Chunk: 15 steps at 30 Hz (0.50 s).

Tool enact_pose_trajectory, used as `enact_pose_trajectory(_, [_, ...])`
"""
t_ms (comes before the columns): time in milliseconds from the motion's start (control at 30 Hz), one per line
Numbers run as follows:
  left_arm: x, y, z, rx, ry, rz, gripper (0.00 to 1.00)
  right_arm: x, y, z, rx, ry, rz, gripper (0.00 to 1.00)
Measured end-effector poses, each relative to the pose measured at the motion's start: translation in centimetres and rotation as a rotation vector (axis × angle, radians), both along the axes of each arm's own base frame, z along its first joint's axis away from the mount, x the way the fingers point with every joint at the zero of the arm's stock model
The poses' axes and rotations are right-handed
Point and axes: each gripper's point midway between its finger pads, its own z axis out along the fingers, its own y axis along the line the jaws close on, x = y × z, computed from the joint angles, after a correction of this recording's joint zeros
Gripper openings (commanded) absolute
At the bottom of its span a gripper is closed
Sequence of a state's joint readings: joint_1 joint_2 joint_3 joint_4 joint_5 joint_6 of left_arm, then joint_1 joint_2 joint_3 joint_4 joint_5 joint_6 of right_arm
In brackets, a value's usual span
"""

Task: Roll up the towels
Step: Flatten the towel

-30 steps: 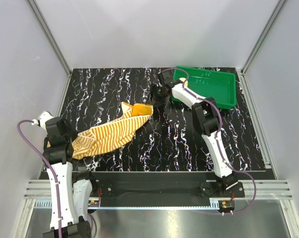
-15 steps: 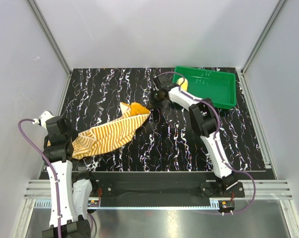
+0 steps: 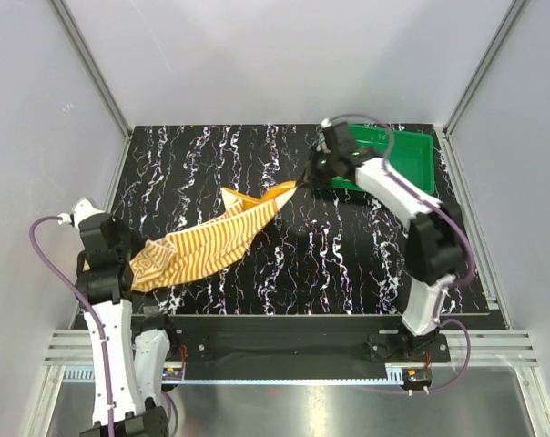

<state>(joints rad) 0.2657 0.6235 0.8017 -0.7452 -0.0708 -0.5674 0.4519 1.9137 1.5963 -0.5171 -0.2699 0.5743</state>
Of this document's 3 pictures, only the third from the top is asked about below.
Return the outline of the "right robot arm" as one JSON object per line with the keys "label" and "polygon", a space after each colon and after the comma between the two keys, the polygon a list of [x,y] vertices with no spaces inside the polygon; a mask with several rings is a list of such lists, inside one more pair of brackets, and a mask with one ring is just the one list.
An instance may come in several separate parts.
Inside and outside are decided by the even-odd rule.
{"label": "right robot arm", "polygon": [[417,361],[443,326],[440,314],[447,291],[463,272],[474,271],[474,260],[460,207],[417,188],[390,164],[389,156],[388,151],[359,146],[347,122],[326,119],[300,183],[327,188],[334,178],[345,178],[377,198],[404,225],[411,287],[394,347],[406,360]]}

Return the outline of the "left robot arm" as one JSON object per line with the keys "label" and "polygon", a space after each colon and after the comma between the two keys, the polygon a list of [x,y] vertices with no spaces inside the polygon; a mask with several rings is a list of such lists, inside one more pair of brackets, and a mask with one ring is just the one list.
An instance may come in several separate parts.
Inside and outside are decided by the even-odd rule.
{"label": "left robot arm", "polygon": [[86,436],[167,436],[161,404],[165,361],[180,338],[168,317],[157,315],[133,330],[129,262],[140,240],[106,212],[82,219],[84,249],[77,257],[76,287],[91,340],[95,375],[92,426]]}

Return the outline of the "orange striped towel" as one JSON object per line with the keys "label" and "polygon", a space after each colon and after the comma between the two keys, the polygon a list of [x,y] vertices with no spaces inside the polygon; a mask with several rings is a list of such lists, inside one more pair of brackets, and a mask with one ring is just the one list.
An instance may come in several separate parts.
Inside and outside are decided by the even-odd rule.
{"label": "orange striped towel", "polygon": [[296,190],[296,182],[286,181],[254,198],[223,188],[223,214],[195,227],[146,241],[130,261],[134,275],[132,290],[146,293],[194,282],[239,261]]}

